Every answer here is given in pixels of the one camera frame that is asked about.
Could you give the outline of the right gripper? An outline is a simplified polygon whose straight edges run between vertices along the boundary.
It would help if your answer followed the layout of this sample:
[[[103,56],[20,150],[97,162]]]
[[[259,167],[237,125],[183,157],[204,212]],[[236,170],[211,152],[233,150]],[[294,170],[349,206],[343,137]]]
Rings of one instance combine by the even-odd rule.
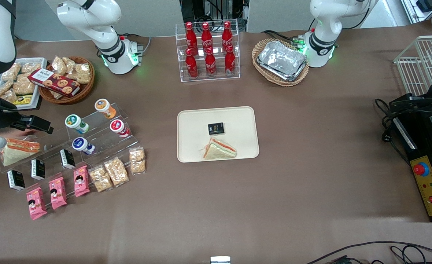
[[[49,121],[37,116],[28,117],[21,115],[13,104],[3,99],[0,99],[1,128],[15,128],[18,130],[35,129],[45,133],[53,133],[54,131]]]

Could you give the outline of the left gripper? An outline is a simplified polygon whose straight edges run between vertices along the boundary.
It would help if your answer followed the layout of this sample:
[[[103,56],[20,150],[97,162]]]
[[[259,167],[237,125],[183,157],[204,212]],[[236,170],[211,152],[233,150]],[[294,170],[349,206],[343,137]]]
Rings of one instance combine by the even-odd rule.
[[[426,93],[424,95],[414,95],[408,93],[409,100],[403,98],[397,98],[390,102],[390,112],[401,112],[406,111],[410,107],[415,110],[428,110],[432,111],[432,93]]]

